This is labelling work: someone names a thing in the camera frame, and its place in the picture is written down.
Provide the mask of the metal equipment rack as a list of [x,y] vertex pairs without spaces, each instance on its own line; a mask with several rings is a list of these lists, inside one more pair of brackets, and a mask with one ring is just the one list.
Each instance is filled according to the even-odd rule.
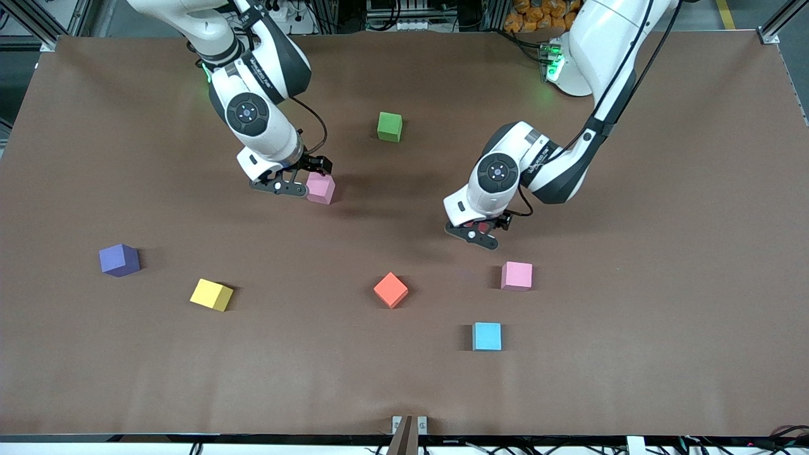
[[366,0],[362,19],[367,30],[381,32],[457,32],[456,0]]

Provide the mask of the yellow foam block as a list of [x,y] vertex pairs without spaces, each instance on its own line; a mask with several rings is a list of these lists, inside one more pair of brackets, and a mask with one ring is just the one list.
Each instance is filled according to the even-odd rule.
[[233,293],[233,289],[222,283],[199,279],[190,296],[190,302],[224,313]]

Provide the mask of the light blue foam block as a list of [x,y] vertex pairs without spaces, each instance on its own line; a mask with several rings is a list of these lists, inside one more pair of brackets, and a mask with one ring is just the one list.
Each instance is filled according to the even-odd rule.
[[498,322],[475,322],[471,329],[473,351],[502,351],[502,325]]

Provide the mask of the grey metal bracket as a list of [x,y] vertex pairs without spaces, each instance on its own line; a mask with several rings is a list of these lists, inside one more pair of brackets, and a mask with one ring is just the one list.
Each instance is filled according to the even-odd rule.
[[[401,415],[392,417],[392,425],[390,434],[394,434],[399,427],[399,424],[404,420]],[[426,416],[414,416],[412,418],[412,427],[416,427],[418,435],[428,435],[428,418]]]

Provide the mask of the bag of orange items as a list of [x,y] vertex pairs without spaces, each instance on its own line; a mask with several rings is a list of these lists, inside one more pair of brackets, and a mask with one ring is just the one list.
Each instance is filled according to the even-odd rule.
[[583,0],[511,0],[502,29],[528,33],[546,28],[569,30],[583,6]]

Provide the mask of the aluminium frame profile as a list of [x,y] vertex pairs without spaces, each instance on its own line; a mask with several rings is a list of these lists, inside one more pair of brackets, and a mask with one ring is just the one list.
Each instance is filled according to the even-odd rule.
[[0,51],[51,52],[62,35],[83,35],[103,0],[0,0]]
[[757,28],[757,35],[761,44],[778,44],[780,38],[778,32],[783,26],[792,20],[805,6],[809,5],[809,0],[786,0],[786,2]]

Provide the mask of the orange foam block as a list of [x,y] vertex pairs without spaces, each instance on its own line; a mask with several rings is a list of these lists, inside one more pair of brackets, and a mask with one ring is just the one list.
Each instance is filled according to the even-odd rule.
[[381,302],[389,309],[396,308],[408,296],[408,287],[392,272],[386,274],[373,287],[373,291]]

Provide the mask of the brown paper table cover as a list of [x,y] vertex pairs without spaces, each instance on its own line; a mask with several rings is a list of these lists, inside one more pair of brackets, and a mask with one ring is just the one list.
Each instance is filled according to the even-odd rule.
[[[443,198],[498,127],[567,142],[592,101],[497,35],[298,43],[330,205],[248,186],[183,39],[41,56],[0,159],[0,433],[809,425],[809,127],[778,48],[671,34],[577,195],[488,251],[445,233]],[[101,272],[118,244],[140,271]],[[531,290],[500,289],[508,261]],[[234,290],[224,313],[190,302],[199,279]],[[502,351],[473,351],[475,322]]]

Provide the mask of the pink foam block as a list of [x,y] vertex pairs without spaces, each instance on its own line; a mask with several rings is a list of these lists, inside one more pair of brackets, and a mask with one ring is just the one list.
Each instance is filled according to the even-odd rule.
[[502,266],[500,289],[508,291],[529,291],[533,285],[533,265],[531,263],[508,261]]
[[307,176],[307,196],[310,202],[330,205],[335,191],[335,181],[329,174],[309,173]]

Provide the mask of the white power strip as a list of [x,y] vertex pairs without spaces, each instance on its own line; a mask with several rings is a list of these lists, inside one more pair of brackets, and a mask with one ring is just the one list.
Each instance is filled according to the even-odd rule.
[[320,26],[304,0],[265,0],[272,20],[287,35],[315,35]]

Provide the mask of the purple foam block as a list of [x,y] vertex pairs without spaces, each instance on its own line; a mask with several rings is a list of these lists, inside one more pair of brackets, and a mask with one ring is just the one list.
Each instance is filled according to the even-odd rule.
[[99,268],[107,276],[124,277],[141,270],[139,251],[125,244],[98,251]]

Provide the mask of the green foam block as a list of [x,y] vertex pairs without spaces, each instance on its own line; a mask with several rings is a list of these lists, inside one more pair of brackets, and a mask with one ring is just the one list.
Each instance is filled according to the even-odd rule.
[[387,142],[400,142],[403,124],[402,115],[392,112],[380,112],[377,122],[378,139]]

